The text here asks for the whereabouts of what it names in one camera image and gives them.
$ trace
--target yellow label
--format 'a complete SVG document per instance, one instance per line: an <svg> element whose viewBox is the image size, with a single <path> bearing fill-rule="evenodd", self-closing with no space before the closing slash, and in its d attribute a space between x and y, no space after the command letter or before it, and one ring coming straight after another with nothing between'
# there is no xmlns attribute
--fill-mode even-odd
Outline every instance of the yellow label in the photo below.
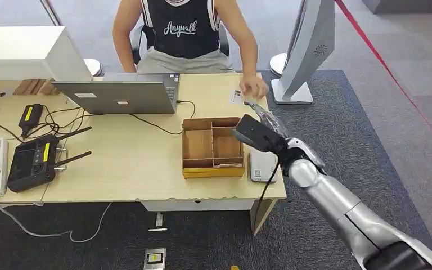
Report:
<svg viewBox="0 0 432 270"><path fill-rule="evenodd" d="M49 157L49 145L50 143L46 144L46 148L44 149L44 162L47 162L47 158Z"/></svg>
<svg viewBox="0 0 432 270"><path fill-rule="evenodd" d="M32 107L29 107L29 110L27 111L27 115L25 116L26 121L29 121L30 113L32 113Z"/></svg>

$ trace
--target floor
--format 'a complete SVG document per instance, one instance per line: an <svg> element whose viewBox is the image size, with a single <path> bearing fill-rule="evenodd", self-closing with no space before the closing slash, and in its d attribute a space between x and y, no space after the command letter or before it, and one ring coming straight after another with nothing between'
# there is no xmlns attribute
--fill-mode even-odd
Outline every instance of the floor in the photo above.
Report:
<svg viewBox="0 0 432 270"><path fill-rule="evenodd" d="M82 56L99 59L106 70L121 70L110 35L118 0L54 2ZM269 59L287 49L298 1L238 3L259 43L258 69L267 69ZM375 16L359 0L345 3L432 125L432 15ZM38 0L0 0L0 25L50 25L50 21ZM346 73L432 234L432 130L337 7L335 30L336 50L321 69ZM241 67L238 55L232 42L235 69Z"/></svg>

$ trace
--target man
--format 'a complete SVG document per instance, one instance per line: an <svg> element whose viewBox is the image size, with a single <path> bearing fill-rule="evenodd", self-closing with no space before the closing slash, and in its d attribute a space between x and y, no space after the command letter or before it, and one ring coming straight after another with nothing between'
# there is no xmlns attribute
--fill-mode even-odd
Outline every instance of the man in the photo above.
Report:
<svg viewBox="0 0 432 270"><path fill-rule="evenodd" d="M135 67L129 35L142 14L155 44ZM236 0L121 0L112 35L125 72L232 72L219 50L220 21L240 47L242 92L264 97L268 87L257 76L256 40Z"/></svg>

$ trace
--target red line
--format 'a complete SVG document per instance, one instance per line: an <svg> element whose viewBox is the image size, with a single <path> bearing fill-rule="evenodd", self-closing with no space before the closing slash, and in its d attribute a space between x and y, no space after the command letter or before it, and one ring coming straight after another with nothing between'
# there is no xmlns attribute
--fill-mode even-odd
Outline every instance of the red line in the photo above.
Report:
<svg viewBox="0 0 432 270"><path fill-rule="evenodd" d="M377 59L380 61L380 63L383 65L383 67L388 71L388 74L390 74L390 76L393 78L393 80L398 85L398 87L400 88L400 90L403 92L403 94L407 97L407 99L410 101L410 103L413 105L413 107L415 107L416 111L418 111L418 113L421 115L421 117L423 118L423 120L428 124L428 126L432 130L432 124L430 124L430 122L428 121L428 118L426 118L426 116L423 114L423 112L421 112L421 110L418 108L418 106L416 106L416 104L413 101L413 99L410 98L410 96L407 94L407 92L405 91L405 89L403 89L403 87L400 85L400 83L395 78L395 76L393 75L392 71L390 70L390 68L386 64L385 60L383 60L383 58L381 57L381 55L379 54L379 52L377 51L377 49L375 48L375 46L372 44L372 42L370 42L370 40L368 39L368 37L365 34L365 32L363 32L363 30L360 27L360 25L358 25L358 23L355 20L355 18L353 17L353 15L347 9L347 6L345 6L344 2L342 2L342 0L335 0L335 2L337 3L337 5L339 5L339 7L342 10L342 12L344 13L344 15L347 17L347 19L353 25L353 28L355 28L355 30L360 35L360 37L363 39L363 41L365 41L365 43L367 43L367 45L370 48L370 50L372 50L373 54L377 57Z"/></svg>

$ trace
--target wooden box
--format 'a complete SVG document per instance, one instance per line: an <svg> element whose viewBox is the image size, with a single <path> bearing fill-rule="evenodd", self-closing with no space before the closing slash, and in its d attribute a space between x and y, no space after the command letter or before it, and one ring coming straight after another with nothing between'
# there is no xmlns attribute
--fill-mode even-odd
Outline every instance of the wooden box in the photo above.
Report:
<svg viewBox="0 0 432 270"><path fill-rule="evenodd" d="M228 177L244 174L244 149L233 135L240 118L183 121L183 176Z"/></svg>

